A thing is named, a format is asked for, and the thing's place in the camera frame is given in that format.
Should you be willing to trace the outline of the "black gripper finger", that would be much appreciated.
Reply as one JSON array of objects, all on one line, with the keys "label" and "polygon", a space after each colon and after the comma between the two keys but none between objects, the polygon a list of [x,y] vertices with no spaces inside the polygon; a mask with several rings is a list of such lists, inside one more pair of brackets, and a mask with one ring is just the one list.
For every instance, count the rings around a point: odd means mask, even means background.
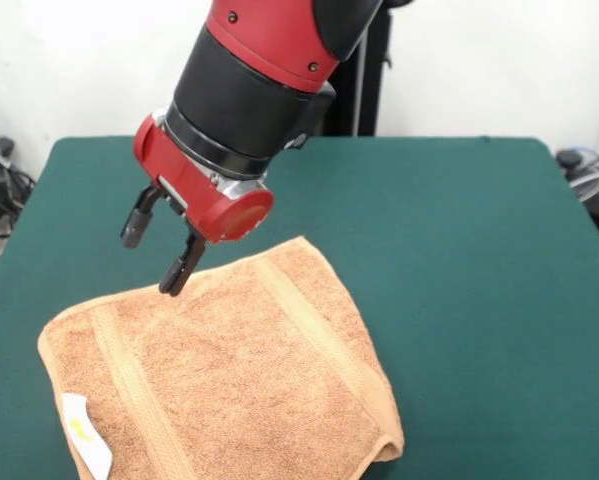
[{"label": "black gripper finger", "polygon": [[159,284],[159,292],[178,296],[205,252],[206,239],[194,229],[189,231],[184,252],[177,256]]},{"label": "black gripper finger", "polygon": [[139,194],[122,228],[120,238],[124,248],[136,248],[145,234],[153,216],[153,207],[161,198],[161,189],[148,185]]}]

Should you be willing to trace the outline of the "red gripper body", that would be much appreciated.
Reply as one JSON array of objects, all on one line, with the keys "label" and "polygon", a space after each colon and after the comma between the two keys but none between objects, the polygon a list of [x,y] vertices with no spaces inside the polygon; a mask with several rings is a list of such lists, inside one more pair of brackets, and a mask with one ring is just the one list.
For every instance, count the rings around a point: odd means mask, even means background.
[{"label": "red gripper body", "polygon": [[168,136],[163,112],[142,122],[133,150],[153,183],[181,205],[188,223],[213,244],[242,239],[272,209],[273,194],[262,180],[229,178],[184,153]]}]

